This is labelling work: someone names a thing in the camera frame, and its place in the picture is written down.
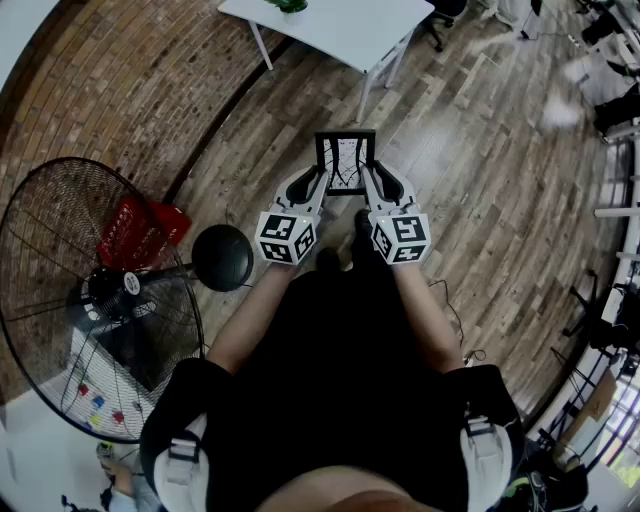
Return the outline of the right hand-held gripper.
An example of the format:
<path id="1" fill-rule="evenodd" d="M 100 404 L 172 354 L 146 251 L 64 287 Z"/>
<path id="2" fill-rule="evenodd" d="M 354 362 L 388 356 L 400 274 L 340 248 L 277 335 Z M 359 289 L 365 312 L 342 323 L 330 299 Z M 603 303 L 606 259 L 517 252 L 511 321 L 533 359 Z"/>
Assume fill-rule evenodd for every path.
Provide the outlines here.
<path id="1" fill-rule="evenodd" d="M 371 210 L 368 219 L 374 250 L 388 265 L 421 263 L 431 235 L 427 215 L 413 203 L 413 185 L 382 162 L 374 162 L 373 169 L 362 167 L 361 177 Z"/>

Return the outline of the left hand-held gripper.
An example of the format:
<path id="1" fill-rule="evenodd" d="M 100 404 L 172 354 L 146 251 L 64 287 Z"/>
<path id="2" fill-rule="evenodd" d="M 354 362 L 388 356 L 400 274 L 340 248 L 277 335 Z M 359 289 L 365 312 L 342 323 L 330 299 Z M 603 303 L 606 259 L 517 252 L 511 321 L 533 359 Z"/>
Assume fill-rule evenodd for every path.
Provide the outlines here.
<path id="1" fill-rule="evenodd" d="M 318 241 L 316 228 L 328 180 L 326 170 L 310 166 L 279 185 L 256 228 L 256 247 L 265 261 L 299 265 L 310 254 Z"/>

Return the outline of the black framed picture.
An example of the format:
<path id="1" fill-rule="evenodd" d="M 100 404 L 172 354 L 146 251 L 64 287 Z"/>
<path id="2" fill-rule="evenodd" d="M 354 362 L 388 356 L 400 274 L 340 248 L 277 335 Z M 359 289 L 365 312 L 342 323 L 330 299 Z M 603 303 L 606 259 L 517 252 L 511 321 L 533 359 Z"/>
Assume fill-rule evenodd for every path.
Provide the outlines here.
<path id="1" fill-rule="evenodd" d="M 324 130 L 315 134 L 317 165 L 328 175 L 328 196 L 366 193 L 364 171 L 373 167 L 375 140 L 372 129 Z"/>

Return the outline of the person's right forearm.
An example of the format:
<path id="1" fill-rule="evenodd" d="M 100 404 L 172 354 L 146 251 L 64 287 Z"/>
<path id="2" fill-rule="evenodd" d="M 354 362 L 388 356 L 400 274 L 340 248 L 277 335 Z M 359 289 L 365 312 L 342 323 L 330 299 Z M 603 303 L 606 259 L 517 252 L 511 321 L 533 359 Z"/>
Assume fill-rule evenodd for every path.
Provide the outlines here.
<path id="1" fill-rule="evenodd" d="M 415 264 L 392 267 L 408 321 L 429 365 L 440 373 L 463 367 L 460 342 Z"/>

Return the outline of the person's left forearm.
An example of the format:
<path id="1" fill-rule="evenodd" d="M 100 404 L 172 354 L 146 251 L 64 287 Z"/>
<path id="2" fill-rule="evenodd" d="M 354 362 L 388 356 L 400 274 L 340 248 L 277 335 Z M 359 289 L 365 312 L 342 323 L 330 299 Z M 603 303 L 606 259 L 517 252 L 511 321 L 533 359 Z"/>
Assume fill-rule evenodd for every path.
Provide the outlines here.
<path id="1" fill-rule="evenodd" d="M 235 374 L 265 336 L 297 268 L 270 264 L 216 335 L 205 358 Z"/>

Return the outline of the person's right shoe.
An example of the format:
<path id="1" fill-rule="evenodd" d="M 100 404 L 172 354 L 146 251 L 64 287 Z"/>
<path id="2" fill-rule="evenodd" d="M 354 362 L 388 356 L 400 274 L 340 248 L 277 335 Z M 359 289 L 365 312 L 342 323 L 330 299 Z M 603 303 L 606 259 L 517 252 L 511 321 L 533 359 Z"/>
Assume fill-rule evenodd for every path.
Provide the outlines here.
<path id="1" fill-rule="evenodd" d="M 361 209 L 354 216 L 355 236 L 351 244 L 351 254 L 355 266 L 364 266 L 375 255 L 371 241 L 372 225 L 368 214 L 368 210 Z"/>

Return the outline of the red plastic crate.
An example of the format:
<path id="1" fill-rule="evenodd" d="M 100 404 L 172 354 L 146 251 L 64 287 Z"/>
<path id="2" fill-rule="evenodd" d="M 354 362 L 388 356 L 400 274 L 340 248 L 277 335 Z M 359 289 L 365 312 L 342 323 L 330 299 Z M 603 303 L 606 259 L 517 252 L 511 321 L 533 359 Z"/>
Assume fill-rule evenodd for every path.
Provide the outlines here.
<path id="1" fill-rule="evenodd" d="M 181 242 L 191 220 L 177 207 L 124 197 L 97 244 L 104 265 L 119 271 L 159 268 Z"/>

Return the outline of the person's black clothing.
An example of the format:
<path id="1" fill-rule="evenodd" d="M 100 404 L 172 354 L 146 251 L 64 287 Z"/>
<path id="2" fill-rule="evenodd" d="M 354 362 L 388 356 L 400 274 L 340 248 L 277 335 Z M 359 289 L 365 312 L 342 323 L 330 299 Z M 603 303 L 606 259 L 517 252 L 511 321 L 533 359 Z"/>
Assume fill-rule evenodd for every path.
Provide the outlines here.
<path id="1" fill-rule="evenodd" d="M 519 462 L 519 414 L 493 365 L 426 360 L 392 267 L 296 274 L 230 374 L 178 363 L 147 419 L 141 465 L 168 512 L 255 512 L 303 473 L 377 473 L 442 512 L 486 512 Z"/>

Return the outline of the black office chair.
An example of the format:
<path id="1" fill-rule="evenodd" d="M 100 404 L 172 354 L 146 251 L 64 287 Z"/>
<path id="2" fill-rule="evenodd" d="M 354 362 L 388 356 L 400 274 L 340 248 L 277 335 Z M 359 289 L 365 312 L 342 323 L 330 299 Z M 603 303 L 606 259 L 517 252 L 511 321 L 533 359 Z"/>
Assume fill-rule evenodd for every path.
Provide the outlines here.
<path id="1" fill-rule="evenodd" d="M 621 299 L 612 320 L 604 318 L 606 297 L 597 296 L 598 276 L 592 270 L 587 275 L 593 279 L 589 299 L 583 298 L 575 287 L 569 292 L 583 307 L 583 314 L 572 328 L 564 328 L 562 334 L 572 337 L 578 334 L 594 350 L 604 351 L 608 347 L 625 349 L 640 356 L 640 287 L 634 283 L 614 284 L 608 288 Z"/>
<path id="2" fill-rule="evenodd" d="M 442 40 L 438 35 L 434 21 L 440 20 L 444 22 L 445 28 L 451 28 L 455 19 L 461 15 L 467 6 L 468 0 L 426 0 L 433 5 L 433 12 L 423 21 L 425 30 L 433 37 L 435 41 L 435 50 L 443 51 Z"/>

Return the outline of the green potted plant white pot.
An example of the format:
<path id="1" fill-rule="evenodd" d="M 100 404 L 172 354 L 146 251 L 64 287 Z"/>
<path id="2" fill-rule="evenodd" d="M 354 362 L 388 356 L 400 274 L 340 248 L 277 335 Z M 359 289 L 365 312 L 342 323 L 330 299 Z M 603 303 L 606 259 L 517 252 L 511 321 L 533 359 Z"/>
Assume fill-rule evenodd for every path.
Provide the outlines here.
<path id="1" fill-rule="evenodd" d="M 278 9 L 286 23 L 299 23 L 308 8 L 308 0 L 264 0 Z"/>

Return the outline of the brown cardboard sheet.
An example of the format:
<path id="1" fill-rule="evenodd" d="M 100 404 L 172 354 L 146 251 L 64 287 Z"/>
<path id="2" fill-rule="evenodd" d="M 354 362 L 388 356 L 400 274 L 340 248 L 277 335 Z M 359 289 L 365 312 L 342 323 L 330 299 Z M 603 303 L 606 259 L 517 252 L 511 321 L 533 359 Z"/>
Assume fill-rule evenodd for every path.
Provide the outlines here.
<path id="1" fill-rule="evenodd" d="M 584 464 L 595 456 L 616 388 L 614 374 L 607 369 L 571 426 L 565 431 L 566 447 L 573 455 L 579 456 Z"/>

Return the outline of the white side table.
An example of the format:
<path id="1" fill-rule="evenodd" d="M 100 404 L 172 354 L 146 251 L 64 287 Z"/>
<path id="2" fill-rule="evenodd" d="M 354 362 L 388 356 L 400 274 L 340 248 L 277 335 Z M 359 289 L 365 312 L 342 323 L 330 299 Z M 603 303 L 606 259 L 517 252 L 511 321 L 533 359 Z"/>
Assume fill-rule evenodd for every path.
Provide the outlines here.
<path id="1" fill-rule="evenodd" d="M 19 512 L 62 512 L 63 498 L 100 509 L 108 486 L 97 458 L 100 436 L 134 464 L 134 442 L 151 411 L 146 391 L 93 336 L 72 329 L 62 341 L 44 402 L 0 334 L 0 496 Z"/>

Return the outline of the black pedestal fan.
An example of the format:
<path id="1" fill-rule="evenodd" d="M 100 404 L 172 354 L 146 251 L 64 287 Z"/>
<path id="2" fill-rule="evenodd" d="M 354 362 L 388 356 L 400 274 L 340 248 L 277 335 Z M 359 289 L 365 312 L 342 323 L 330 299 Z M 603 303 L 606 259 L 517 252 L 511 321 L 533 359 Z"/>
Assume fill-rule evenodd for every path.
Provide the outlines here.
<path id="1" fill-rule="evenodd" d="M 188 258 L 177 245 L 159 268 L 107 267 L 97 244 L 127 196 L 149 203 L 101 163 L 57 158 L 26 176 L 0 220 L 0 328 L 44 402 L 62 337 L 78 329 L 146 391 L 151 413 L 176 364 L 204 353 L 194 284 L 229 292 L 252 272 L 248 239 L 227 224 L 203 230 Z"/>

